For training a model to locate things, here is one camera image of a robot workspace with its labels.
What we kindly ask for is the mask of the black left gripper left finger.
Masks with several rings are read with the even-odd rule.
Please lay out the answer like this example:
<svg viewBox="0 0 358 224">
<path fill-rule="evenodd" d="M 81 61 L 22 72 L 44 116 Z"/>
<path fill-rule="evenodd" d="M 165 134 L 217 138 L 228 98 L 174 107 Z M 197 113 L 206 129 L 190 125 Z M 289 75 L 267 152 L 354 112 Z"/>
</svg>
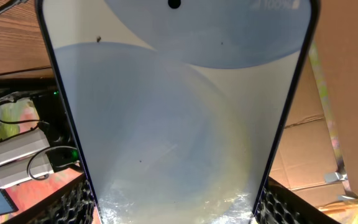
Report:
<svg viewBox="0 0 358 224">
<path fill-rule="evenodd" d="M 81 174 L 41 202 L 7 221 L 8 224 L 92 224 L 96 208 L 89 181 Z"/>
</svg>

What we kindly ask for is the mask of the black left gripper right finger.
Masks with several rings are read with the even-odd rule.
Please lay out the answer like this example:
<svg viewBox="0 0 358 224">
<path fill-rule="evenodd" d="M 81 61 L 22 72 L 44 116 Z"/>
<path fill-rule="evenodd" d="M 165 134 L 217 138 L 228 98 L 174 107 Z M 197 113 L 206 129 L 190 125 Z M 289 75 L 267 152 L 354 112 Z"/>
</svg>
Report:
<svg viewBox="0 0 358 224">
<path fill-rule="evenodd" d="M 268 177 L 253 212 L 257 223 L 339 224 Z"/>
</svg>

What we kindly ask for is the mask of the Samsung Galaxy smartphone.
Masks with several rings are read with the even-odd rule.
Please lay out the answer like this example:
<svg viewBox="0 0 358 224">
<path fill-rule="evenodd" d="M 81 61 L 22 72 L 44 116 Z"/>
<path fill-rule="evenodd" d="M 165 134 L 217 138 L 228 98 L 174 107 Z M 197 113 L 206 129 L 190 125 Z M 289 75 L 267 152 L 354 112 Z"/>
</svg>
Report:
<svg viewBox="0 0 358 224">
<path fill-rule="evenodd" d="M 313 0 L 41 0 L 103 223 L 250 223 L 319 17 Z"/>
</svg>

